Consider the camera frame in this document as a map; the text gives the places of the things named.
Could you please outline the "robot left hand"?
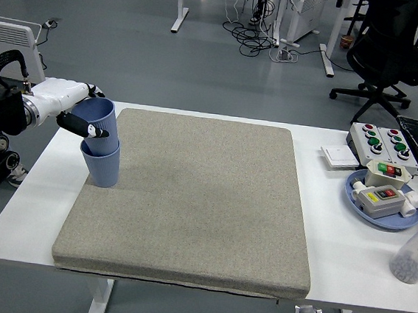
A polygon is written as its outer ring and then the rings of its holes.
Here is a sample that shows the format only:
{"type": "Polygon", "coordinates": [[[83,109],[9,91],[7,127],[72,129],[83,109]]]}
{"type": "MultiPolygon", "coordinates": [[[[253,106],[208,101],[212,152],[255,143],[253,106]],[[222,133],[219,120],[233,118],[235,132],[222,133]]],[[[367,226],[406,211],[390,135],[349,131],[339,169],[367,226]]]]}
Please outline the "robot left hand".
{"type": "Polygon", "coordinates": [[[104,97],[101,89],[88,83],[59,78],[46,78],[23,94],[25,119],[28,127],[41,125],[48,116],[55,116],[58,125],[83,138],[106,138],[110,133],[91,121],[67,113],[86,98],[104,97]]]}

